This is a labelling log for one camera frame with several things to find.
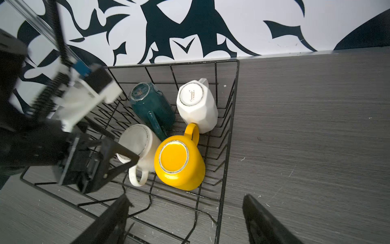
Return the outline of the green mug cream inside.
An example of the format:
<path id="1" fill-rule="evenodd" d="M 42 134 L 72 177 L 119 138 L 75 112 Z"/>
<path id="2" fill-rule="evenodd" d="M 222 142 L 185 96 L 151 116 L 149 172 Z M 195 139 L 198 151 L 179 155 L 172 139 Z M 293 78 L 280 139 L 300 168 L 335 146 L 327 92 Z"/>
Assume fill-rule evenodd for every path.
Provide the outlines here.
<path id="1" fill-rule="evenodd" d="M 129 99 L 134 113 L 160 141 L 167 139 L 176 117 L 162 91 L 151 82 L 141 82 L 132 89 Z"/>

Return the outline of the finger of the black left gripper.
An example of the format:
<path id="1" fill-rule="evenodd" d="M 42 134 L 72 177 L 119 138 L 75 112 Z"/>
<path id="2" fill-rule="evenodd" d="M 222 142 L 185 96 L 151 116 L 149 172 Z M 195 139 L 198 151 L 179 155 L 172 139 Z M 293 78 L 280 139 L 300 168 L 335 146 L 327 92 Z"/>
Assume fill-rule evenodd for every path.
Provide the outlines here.
<path id="1" fill-rule="evenodd" d="M 137 153 L 108 137 L 98 140 L 97 145 L 100 146 L 97 159 L 97 186 L 106 185 L 119 174 L 136 166 L 140 159 Z M 115 156 L 121 165 L 110 168 L 110 160 Z"/>

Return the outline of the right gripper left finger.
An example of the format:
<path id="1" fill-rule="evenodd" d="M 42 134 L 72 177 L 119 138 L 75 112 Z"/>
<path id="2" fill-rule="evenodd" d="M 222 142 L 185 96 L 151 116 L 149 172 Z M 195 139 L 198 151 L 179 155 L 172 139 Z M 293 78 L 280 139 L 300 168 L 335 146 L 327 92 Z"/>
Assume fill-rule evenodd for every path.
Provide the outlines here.
<path id="1" fill-rule="evenodd" d="M 122 194 L 73 243 L 123 244 L 130 206 L 131 203 L 127 196 Z"/>

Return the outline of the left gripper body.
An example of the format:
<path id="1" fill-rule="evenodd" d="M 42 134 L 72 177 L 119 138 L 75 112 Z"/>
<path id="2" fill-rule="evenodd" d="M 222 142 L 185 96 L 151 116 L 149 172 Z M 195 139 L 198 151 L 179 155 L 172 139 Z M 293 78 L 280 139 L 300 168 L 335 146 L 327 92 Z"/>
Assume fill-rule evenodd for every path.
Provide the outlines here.
<path id="1" fill-rule="evenodd" d="M 53 167 L 58 185 L 76 185 L 84 194 L 101 189 L 105 175 L 102 144 L 101 139 L 90 140 L 86 135 L 77 135 L 68 154 Z"/>

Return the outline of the white ceramic mug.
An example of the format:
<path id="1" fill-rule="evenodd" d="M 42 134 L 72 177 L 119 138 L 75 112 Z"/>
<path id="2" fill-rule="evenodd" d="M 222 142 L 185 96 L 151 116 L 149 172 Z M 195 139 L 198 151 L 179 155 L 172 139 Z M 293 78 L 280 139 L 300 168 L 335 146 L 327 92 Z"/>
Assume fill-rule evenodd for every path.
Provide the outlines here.
<path id="1" fill-rule="evenodd" d="M 178 91 L 176 106 L 183 121 L 187 125 L 196 124 L 201 134 L 215 128 L 218 110 L 206 78 L 182 85 Z"/>

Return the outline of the red inside white mug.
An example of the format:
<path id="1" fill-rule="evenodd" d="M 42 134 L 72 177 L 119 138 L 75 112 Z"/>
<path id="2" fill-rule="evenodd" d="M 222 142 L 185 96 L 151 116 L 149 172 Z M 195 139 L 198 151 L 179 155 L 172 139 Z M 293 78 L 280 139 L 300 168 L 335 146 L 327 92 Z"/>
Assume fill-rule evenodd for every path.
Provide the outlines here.
<path id="1" fill-rule="evenodd" d="M 154 157 L 160 139 L 146 125 L 136 124 L 122 133 L 118 143 L 139 156 L 138 163 L 129 169 L 131 184 L 135 187 L 145 185 L 149 174 L 155 172 Z"/>

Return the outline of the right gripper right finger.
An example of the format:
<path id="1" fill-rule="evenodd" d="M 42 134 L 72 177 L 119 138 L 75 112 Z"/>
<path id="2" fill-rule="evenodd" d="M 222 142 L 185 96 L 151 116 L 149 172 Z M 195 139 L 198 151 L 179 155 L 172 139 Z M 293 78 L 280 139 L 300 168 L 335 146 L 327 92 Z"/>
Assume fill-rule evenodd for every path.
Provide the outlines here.
<path id="1" fill-rule="evenodd" d="M 302 244 L 252 195 L 243 198 L 243 214 L 251 244 Z"/>

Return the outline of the yellow mug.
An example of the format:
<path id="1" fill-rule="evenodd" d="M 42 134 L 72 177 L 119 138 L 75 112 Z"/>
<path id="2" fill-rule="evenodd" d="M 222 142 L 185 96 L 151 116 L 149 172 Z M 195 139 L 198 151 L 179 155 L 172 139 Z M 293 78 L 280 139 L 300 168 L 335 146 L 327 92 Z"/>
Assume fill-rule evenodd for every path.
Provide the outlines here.
<path id="1" fill-rule="evenodd" d="M 192 191 L 201 185 L 206 166 L 198 149 L 199 140 L 199 128 L 191 123 L 183 135 L 170 136 L 159 145 L 154 167 L 163 183 L 184 191 Z"/>

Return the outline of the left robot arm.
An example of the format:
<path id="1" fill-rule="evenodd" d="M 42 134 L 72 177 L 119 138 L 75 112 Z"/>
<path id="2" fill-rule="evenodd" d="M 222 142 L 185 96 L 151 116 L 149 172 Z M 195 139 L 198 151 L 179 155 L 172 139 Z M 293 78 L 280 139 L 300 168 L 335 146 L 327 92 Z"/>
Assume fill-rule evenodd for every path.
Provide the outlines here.
<path id="1" fill-rule="evenodd" d="M 61 64 L 31 105 L 11 103 L 27 66 L 27 45 L 1 31 L 1 175 L 50 166 L 59 185 L 91 193 L 135 166 L 139 156 L 88 117 L 122 89 L 101 65 L 71 59 L 58 10 L 57 1 L 48 2 Z"/>

